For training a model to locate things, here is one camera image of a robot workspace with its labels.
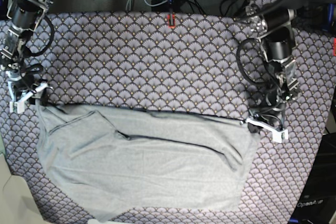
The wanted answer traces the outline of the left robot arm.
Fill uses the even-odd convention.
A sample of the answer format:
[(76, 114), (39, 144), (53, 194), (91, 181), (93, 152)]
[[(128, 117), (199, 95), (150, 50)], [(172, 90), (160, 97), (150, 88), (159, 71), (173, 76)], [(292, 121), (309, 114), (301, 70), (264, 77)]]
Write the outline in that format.
[[(249, 84), (265, 87), (264, 97), (259, 104), (249, 109), (249, 116), (244, 120), (250, 132), (260, 129), (272, 133), (273, 141), (280, 143), (288, 139), (288, 130), (284, 127), (285, 109), (288, 102), (299, 94), (299, 82), (296, 75), (296, 60), (292, 51), (296, 45), (291, 22), (297, 11), (308, 0), (275, 0), (257, 9), (254, 5), (246, 8), (247, 21), (255, 38), (242, 41), (236, 51), (238, 69)], [(270, 80), (257, 82), (245, 72), (241, 61), (241, 51), (246, 44), (258, 42), (262, 52), (262, 62)]]

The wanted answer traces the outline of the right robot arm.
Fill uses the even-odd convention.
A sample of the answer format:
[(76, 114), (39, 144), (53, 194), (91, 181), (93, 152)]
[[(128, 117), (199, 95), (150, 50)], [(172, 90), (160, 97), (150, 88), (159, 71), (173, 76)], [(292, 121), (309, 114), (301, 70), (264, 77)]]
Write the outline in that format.
[[(25, 60), (43, 55), (51, 46), (55, 30), (46, 15), (52, 3), (53, 0), (13, 0), (7, 11), (11, 25), (1, 49), (1, 71), (8, 77), (10, 103), (15, 108), (48, 86), (46, 81), (35, 79), (35, 75), (43, 71), (43, 66), (39, 63), (27, 66)], [(27, 43), (42, 20), (50, 27), (49, 41), (40, 51), (32, 52)]]

